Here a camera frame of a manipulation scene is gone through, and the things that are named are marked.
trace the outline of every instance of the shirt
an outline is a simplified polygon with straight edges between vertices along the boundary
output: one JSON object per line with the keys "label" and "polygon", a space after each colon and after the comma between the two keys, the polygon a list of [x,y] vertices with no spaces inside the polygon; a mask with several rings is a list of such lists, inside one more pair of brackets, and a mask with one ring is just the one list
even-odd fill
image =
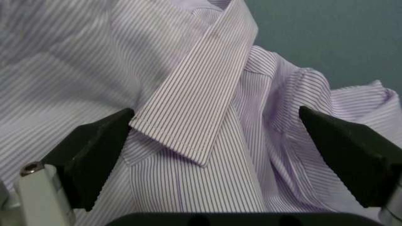
{"label": "shirt", "polygon": [[113,172],[77,225],[132,212],[364,209],[325,164],[298,108],[402,146],[398,95],[253,46],[243,0],[2,1],[0,177],[7,188],[73,128],[136,111]]}

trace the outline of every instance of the shirt collar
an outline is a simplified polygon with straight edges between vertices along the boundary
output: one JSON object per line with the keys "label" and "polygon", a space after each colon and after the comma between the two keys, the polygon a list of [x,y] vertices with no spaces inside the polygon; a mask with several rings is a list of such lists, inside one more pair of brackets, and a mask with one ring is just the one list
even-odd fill
{"label": "shirt collar", "polygon": [[244,1],[233,0],[130,125],[206,165],[256,34]]}

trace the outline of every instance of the screw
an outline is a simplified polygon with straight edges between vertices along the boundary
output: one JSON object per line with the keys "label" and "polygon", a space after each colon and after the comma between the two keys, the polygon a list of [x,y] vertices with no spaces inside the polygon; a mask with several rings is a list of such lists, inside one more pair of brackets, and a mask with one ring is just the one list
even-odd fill
{"label": "screw", "polygon": [[43,169],[43,168],[44,168],[44,167],[43,167],[43,164],[42,164],[40,161],[34,161],[34,162],[31,162],[31,163],[25,165],[25,166],[21,169],[20,175],[21,175],[22,177],[25,177],[25,176],[27,176],[27,175],[30,175],[30,174],[32,174],[32,173],[34,173],[34,172],[37,172],[37,171]]}

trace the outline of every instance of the striped shirt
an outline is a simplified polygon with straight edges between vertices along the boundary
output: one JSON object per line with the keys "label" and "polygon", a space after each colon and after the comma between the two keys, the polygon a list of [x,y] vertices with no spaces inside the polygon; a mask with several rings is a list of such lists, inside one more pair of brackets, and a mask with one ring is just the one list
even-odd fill
{"label": "striped shirt", "polygon": [[402,146],[398,95],[253,46],[243,0],[0,1],[0,177],[78,125],[136,111],[113,172],[77,225],[132,212],[350,212],[377,219],[324,163],[306,105]]}

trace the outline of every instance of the background wall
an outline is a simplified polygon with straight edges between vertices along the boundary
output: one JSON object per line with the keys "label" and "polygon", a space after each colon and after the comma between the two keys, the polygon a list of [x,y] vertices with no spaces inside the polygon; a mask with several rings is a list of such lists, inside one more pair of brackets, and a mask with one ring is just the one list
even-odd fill
{"label": "background wall", "polygon": [[380,79],[402,95],[402,0],[247,0],[256,44],[322,72],[331,88]]}

